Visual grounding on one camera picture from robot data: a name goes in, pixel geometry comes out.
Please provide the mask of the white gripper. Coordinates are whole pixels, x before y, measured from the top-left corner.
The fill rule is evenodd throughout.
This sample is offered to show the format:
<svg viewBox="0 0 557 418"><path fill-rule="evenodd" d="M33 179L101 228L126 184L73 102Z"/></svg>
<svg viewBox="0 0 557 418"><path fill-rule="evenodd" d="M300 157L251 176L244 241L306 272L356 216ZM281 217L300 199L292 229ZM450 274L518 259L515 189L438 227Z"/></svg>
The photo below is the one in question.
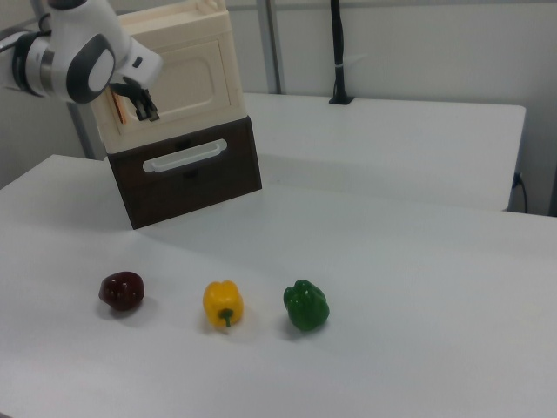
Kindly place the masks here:
<svg viewBox="0 0 557 418"><path fill-rule="evenodd" d="M156 82L162 67L163 59L156 52L132 38L123 63L116 69L116 81L110 83L113 93L132 102L140 122L159 120L158 108L147 89Z"/></svg>

